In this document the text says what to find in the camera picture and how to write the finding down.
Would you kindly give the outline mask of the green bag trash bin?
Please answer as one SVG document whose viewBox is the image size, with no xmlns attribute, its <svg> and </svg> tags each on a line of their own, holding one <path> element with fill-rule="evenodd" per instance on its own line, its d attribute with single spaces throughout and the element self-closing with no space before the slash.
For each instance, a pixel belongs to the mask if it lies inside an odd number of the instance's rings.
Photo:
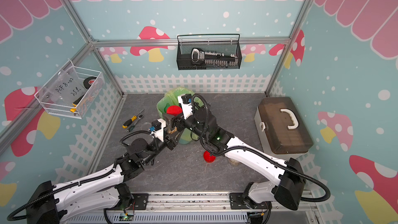
<svg viewBox="0 0 398 224">
<path fill-rule="evenodd" d="M 184 87 L 178 87 L 170 90 L 164 95 L 164 97 L 157 103 L 157 111 L 160 118 L 163 117 L 163 114 L 166 114 L 166 111 L 170 106 L 178 105 L 178 97 L 183 94 L 194 95 L 194 92 Z M 185 129 L 180 137 L 179 143 L 183 145 L 189 144 L 192 141 L 190 133 L 191 131 Z"/>
</svg>

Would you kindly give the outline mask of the black mesh wall basket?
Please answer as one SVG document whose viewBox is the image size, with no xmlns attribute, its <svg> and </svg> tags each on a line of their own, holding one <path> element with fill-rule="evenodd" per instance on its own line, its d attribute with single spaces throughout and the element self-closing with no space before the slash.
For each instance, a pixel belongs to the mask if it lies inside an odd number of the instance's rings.
<svg viewBox="0 0 398 224">
<path fill-rule="evenodd" d="M 177 66 L 181 70 L 240 69 L 239 34 L 178 35 Z"/>
</svg>

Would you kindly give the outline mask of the black tape roll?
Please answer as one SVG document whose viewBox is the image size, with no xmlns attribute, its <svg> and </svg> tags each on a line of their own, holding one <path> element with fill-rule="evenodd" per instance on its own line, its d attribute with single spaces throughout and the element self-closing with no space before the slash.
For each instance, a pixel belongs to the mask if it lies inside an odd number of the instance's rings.
<svg viewBox="0 0 398 224">
<path fill-rule="evenodd" d="M 90 76 L 87 77 L 86 79 L 84 79 L 83 84 L 85 89 L 90 89 L 90 87 L 94 84 L 95 80 L 97 79 L 97 77 L 95 76 Z"/>
</svg>

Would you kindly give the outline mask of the brown lid storage box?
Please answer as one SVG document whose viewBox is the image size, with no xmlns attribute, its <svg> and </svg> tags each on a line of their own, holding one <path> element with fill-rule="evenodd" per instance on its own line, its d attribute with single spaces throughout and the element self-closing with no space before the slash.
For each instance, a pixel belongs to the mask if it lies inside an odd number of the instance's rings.
<svg viewBox="0 0 398 224">
<path fill-rule="evenodd" d="M 255 123 L 264 153 L 288 161 L 313 147 L 314 142 L 289 97 L 266 97 L 257 107 Z"/>
</svg>

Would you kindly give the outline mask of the yellow black tool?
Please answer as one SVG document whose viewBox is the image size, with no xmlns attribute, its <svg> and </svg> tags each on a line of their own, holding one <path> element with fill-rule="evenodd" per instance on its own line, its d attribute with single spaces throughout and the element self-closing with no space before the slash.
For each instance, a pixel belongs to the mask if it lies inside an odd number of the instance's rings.
<svg viewBox="0 0 398 224">
<path fill-rule="evenodd" d="M 79 97 L 74 103 L 73 103 L 73 108 L 72 109 L 70 109 L 70 111 L 72 112 L 72 113 L 77 113 L 77 106 L 78 106 L 78 104 L 80 103 L 80 101 L 83 99 L 83 95 L 81 96 L 81 97 Z"/>
</svg>

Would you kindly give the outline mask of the beige lid jar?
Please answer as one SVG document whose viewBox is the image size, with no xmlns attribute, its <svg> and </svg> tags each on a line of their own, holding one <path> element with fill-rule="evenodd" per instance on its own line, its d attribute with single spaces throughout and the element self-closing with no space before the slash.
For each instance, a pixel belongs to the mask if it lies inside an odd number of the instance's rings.
<svg viewBox="0 0 398 224">
<path fill-rule="evenodd" d="M 231 165 L 233 165 L 233 166 L 238 166 L 238 165 L 240 164 L 239 161 L 236 161 L 236 160 L 230 159 L 230 158 L 229 158 L 229 163 L 230 163 Z"/>
</svg>

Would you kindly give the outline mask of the socket set in basket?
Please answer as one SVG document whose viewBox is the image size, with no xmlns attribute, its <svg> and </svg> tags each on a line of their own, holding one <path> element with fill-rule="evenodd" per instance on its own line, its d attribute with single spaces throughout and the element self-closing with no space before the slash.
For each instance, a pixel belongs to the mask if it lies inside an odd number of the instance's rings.
<svg viewBox="0 0 398 224">
<path fill-rule="evenodd" d="M 227 56 L 224 53 L 194 48 L 191 52 L 191 62 L 205 67 L 236 67 L 239 65 L 239 57 L 235 54 Z"/>
</svg>

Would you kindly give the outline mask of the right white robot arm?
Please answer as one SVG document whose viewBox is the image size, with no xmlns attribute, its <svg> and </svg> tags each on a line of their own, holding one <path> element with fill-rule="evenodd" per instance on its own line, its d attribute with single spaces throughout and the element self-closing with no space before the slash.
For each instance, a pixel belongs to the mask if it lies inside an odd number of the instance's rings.
<svg viewBox="0 0 398 224">
<path fill-rule="evenodd" d="M 245 198 L 249 202 L 276 201 L 296 211 L 301 202 L 324 202 L 331 197 L 329 188 L 321 181 L 305 175 L 300 163 L 265 154 L 221 128 L 210 106 L 200 94 L 182 94 L 178 97 L 181 113 L 163 114 L 160 128 L 154 135 L 160 141 L 172 142 L 185 129 L 197 135 L 201 146 L 214 157 L 225 156 L 257 171 L 267 178 L 265 183 L 249 183 Z"/>
</svg>

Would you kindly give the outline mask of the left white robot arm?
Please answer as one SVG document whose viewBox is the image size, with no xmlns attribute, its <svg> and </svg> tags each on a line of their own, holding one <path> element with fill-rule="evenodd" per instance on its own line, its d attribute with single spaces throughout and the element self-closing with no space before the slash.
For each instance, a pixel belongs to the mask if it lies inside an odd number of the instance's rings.
<svg viewBox="0 0 398 224">
<path fill-rule="evenodd" d="M 7 216 L 9 222 L 60 224 L 92 210 L 122 210 L 127 217 L 137 205 L 126 183 L 144 171 L 165 148 L 173 149 L 184 130 L 179 120 L 158 119 L 148 130 L 131 132 L 120 140 L 126 153 L 110 166 L 66 183 L 40 184 L 25 205 Z"/>
</svg>

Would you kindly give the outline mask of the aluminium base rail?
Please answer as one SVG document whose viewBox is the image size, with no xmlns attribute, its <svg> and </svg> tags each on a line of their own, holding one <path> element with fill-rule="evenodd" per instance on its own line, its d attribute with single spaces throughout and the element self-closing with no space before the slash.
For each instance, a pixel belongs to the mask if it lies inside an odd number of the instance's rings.
<svg viewBox="0 0 398 224">
<path fill-rule="evenodd" d="M 123 211 L 90 211 L 70 224 L 321 224 L 316 204 L 301 203 L 292 211 L 272 202 L 250 209 L 238 202 L 240 194 L 228 191 L 150 192 L 135 208 Z"/>
</svg>

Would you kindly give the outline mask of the peanut jar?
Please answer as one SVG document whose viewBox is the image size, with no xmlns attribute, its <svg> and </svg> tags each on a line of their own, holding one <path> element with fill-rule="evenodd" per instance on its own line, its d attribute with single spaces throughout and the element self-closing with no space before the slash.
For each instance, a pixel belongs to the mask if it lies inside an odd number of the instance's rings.
<svg viewBox="0 0 398 224">
<path fill-rule="evenodd" d="M 166 121 L 168 124 L 167 133 L 173 134 L 183 131 L 182 122 L 182 108 L 177 105 L 172 105 L 166 110 Z"/>
</svg>

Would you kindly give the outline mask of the clear plastic bag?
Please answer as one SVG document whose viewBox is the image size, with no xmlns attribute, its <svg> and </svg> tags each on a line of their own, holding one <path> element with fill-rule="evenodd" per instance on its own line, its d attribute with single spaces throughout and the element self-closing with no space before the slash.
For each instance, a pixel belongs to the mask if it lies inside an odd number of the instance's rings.
<svg viewBox="0 0 398 224">
<path fill-rule="evenodd" d="M 73 103 L 87 92 L 75 68 L 61 69 L 54 79 L 43 88 L 41 100 L 46 107 L 61 110 L 73 108 Z"/>
</svg>

